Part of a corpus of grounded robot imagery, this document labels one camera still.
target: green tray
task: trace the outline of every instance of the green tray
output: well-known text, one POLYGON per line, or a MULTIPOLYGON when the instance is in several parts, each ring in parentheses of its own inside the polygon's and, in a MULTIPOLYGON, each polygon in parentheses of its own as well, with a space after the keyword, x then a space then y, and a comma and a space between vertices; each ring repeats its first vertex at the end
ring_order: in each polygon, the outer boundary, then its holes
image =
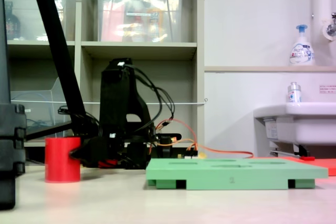
POLYGON ((328 169, 286 159, 153 158, 146 169, 157 189, 241 190, 315 188, 328 169))

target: red cylinder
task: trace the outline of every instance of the red cylinder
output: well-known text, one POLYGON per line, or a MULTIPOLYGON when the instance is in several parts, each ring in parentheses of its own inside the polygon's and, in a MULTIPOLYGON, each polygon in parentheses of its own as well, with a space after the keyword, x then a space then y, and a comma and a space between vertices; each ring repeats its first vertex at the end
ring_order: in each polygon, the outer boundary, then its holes
POLYGON ((46 182, 72 183, 80 181, 80 161, 69 156, 80 146, 79 137, 46 138, 46 182))

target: shelf board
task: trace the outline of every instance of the shelf board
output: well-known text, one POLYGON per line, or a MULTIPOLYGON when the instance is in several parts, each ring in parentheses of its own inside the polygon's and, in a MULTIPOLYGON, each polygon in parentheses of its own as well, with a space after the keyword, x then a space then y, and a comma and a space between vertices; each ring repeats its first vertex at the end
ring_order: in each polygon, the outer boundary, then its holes
MULTIPOLYGON (((188 148, 191 145, 191 143, 180 143, 180 144, 175 144, 173 147, 180 147, 180 148, 188 148)), ((37 139, 37 140, 31 140, 24 142, 25 147, 45 147, 46 142, 43 139, 37 139)))
POLYGON ((230 67, 206 66, 205 72, 336 72, 336 66, 230 67))
POLYGON ((25 147, 45 147, 46 141, 44 139, 35 139, 35 140, 24 142, 23 145, 25 147))
POLYGON ((82 47, 93 58, 134 60, 192 60, 197 43, 103 42, 83 41, 82 47))
MULTIPOLYGON (((75 57, 75 42, 67 41, 71 58, 75 57)), ((39 40, 8 40, 10 58, 16 59, 51 59, 48 41, 39 40)))

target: pump bottle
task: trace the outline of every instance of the pump bottle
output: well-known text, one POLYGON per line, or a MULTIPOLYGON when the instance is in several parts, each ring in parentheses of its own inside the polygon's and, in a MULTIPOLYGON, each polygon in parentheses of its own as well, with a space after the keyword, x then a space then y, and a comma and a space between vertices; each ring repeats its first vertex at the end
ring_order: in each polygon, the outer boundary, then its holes
POLYGON ((305 30, 307 28, 307 25, 299 25, 296 27, 296 29, 299 30, 300 36, 292 49, 289 58, 290 66, 315 65, 314 50, 305 36, 305 30))

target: sink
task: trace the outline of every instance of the sink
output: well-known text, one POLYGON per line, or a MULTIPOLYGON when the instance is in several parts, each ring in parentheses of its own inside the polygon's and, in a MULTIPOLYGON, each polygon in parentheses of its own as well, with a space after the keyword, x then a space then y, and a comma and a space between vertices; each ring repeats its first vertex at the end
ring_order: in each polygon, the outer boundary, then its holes
POLYGON ((336 103, 284 103, 258 108, 254 117, 265 122, 273 142, 336 145, 336 103))

